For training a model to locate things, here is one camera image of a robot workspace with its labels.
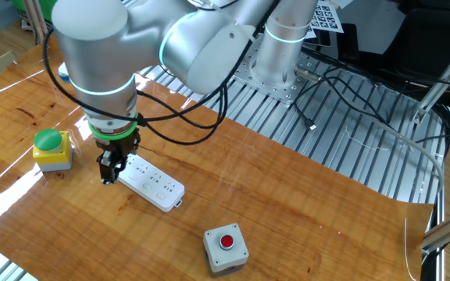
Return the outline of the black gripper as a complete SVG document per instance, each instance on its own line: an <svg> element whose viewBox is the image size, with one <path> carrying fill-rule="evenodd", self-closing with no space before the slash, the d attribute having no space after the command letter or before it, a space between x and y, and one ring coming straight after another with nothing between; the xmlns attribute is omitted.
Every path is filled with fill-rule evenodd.
<svg viewBox="0 0 450 281"><path fill-rule="evenodd" d="M126 156L131 152L136 155L141 138L139 132L134 132L134 146L132 149L132 138L125 137L119 140L103 140L96 138L95 142L102 154L98 156L101 182L105 185L117 183L119 175L127 165Z"/></svg>

